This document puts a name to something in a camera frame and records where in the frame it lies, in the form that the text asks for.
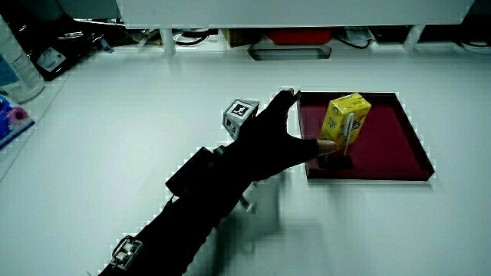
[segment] black cable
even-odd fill
[[[342,42],[342,43],[344,43],[346,45],[352,46],[353,48],[357,48],[357,49],[365,49],[365,48],[367,48],[368,46],[370,46],[370,43],[372,41],[371,39],[368,39],[367,40],[367,44],[365,46],[358,46],[358,45],[351,44],[351,43],[349,43],[347,41],[344,41],[344,40],[340,39],[337,35],[335,35],[334,38],[338,39],[340,42]]]
[[[180,46],[194,46],[205,41],[211,34],[214,33],[215,31],[212,29],[208,29],[206,31],[183,31],[182,33],[178,31],[178,33],[174,35],[174,41],[176,42],[177,45]],[[177,40],[176,37],[179,37],[178,35],[181,35],[185,38],[198,38],[198,39],[191,42],[183,42]]]
[[[482,54],[482,53],[476,53],[475,51],[471,51],[469,50],[466,46],[464,45],[469,45],[472,47],[471,44],[467,44],[465,42],[462,42],[462,41],[454,41],[453,43],[457,44],[457,46],[461,47],[462,49],[468,51],[468,52],[471,52],[473,54],[480,54],[480,55],[491,55],[491,54]],[[479,47],[479,48],[483,48],[483,47],[489,47],[489,46],[483,46],[483,45],[480,45],[480,46],[474,46],[474,47]]]
[[[462,41],[462,43],[465,45],[473,46],[473,47],[489,47],[488,43],[486,43],[485,45],[474,44],[474,43],[470,43],[467,41]]]

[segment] ar tag cube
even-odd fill
[[[237,99],[223,112],[223,126],[234,140],[239,137],[241,125],[254,117],[258,108],[258,101]]]

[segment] white tabletop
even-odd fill
[[[491,271],[491,57],[453,44],[332,47],[327,61],[271,62],[223,44],[173,57],[128,47],[79,64],[0,182],[2,273],[97,274],[158,214],[166,178],[196,148],[231,141],[221,119],[232,100],[267,104],[282,86],[399,92],[436,174],[421,186],[309,186],[296,166],[280,192],[283,230],[222,274]]]

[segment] black glove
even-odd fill
[[[332,141],[302,140],[288,134],[288,110],[300,96],[300,91],[294,95],[293,89],[282,90],[257,117],[244,122],[237,141],[226,147],[229,169],[259,181],[338,148]]]

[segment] printed label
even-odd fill
[[[12,68],[14,68],[18,76],[27,84],[29,89],[32,89],[41,77],[34,65],[32,65],[29,57],[25,54],[21,54],[20,57],[12,62]]]
[[[251,112],[252,106],[248,105],[247,103],[236,101],[232,107],[230,107],[227,114],[244,120],[244,118],[246,118]]]
[[[51,72],[65,59],[67,58],[63,54],[50,47],[39,57],[36,63],[46,71]]]

